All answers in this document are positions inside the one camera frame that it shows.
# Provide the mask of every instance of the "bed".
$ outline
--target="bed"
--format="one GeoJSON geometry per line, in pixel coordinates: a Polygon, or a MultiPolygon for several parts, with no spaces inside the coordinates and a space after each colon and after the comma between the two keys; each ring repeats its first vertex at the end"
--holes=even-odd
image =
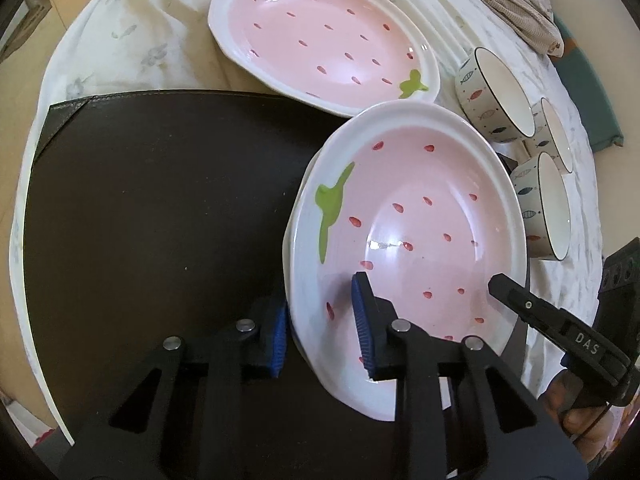
{"type": "MultiPolygon", "coordinates": [[[[532,260],[532,291],[585,322],[592,322],[602,275],[594,161],[578,110],[549,58],[534,53],[481,0],[390,1],[414,21],[436,51],[442,79],[438,104],[463,116],[453,77],[475,46],[489,48],[510,66],[530,102],[546,96],[555,104],[574,154],[574,172],[564,178],[572,215],[572,240],[564,262],[532,260]]],[[[207,28],[209,3],[210,0],[92,0],[61,40],[42,82],[18,183],[10,273],[28,359],[52,414],[69,439],[38,363],[24,287],[24,214],[42,125],[49,105],[94,94],[202,88],[270,92],[222,54],[207,28]]],[[[526,157],[515,148],[501,150],[519,160],[526,157]]],[[[533,394],[540,394],[561,369],[561,355],[542,336],[529,331],[522,379],[533,394]]]]}

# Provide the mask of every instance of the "oval plate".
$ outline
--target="oval plate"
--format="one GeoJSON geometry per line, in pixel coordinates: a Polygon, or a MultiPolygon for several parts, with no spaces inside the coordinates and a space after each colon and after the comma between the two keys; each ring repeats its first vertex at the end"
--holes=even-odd
{"type": "Polygon", "coordinates": [[[524,284],[524,223],[491,146],[456,114],[394,101],[348,121],[313,165],[291,223],[296,339],[334,397],[393,420],[395,384],[370,381],[351,307],[354,272],[431,335],[481,336],[501,353],[516,315],[488,295],[503,272],[524,284]]]}
{"type": "Polygon", "coordinates": [[[427,40],[388,0],[212,0],[209,28],[265,85],[339,116],[440,90],[427,40]]]}

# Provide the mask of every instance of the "metal screw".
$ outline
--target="metal screw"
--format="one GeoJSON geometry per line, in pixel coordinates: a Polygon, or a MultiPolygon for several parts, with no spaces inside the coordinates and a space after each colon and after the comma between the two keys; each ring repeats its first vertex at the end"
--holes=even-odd
{"type": "Polygon", "coordinates": [[[393,328],[396,332],[409,332],[411,323],[409,323],[405,319],[395,319],[391,322],[391,328],[393,328]]]}
{"type": "Polygon", "coordinates": [[[238,332],[251,332],[255,328],[253,319],[239,319],[236,323],[236,330],[238,332]]]}
{"type": "Polygon", "coordinates": [[[482,350],[484,341],[482,341],[478,336],[469,336],[465,339],[465,346],[469,348],[469,350],[482,350]]]}
{"type": "Polygon", "coordinates": [[[178,348],[180,348],[181,344],[181,339],[177,335],[172,335],[164,340],[162,346],[165,350],[177,350],[178,348]]]}

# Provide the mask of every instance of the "black mat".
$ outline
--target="black mat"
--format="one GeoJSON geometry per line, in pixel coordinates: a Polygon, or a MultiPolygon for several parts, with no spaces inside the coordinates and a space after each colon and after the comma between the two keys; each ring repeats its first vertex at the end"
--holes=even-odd
{"type": "MultiPolygon", "coordinates": [[[[38,357],[72,434],[166,336],[209,334],[270,292],[306,165],[343,122],[286,98],[212,91],[51,108],[24,270],[38,357]]],[[[518,330],[504,353],[516,370],[518,330]]],[[[391,425],[329,396],[293,346],[282,380],[246,395],[255,478],[386,477],[391,425]]]]}

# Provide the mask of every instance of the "ceramic bowl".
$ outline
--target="ceramic bowl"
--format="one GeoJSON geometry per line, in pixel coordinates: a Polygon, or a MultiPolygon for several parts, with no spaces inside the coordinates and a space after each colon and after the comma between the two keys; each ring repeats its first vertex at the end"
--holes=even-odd
{"type": "Polygon", "coordinates": [[[490,50],[473,51],[455,86],[467,119],[485,139],[511,142],[533,137],[529,100],[511,70],[490,50]]]}
{"type": "Polygon", "coordinates": [[[554,160],[539,153],[511,173],[532,258],[564,260],[571,239],[566,188],[554,160]]]}
{"type": "Polygon", "coordinates": [[[515,316],[488,295],[504,272],[523,283],[518,200],[488,142],[436,105],[393,101],[340,127],[310,170],[290,224],[295,340],[324,387],[393,420],[395,384],[369,380],[351,307],[352,275],[431,335],[476,334],[498,352],[515,316]]]}
{"type": "Polygon", "coordinates": [[[531,108],[536,123],[536,133],[524,143],[530,156],[547,152],[555,161],[560,173],[574,170],[574,158],[560,117],[551,103],[542,98],[531,108]]]}
{"type": "Polygon", "coordinates": [[[435,55],[388,0],[212,0],[220,48],[267,86],[343,117],[396,99],[433,102],[435,55]]]}

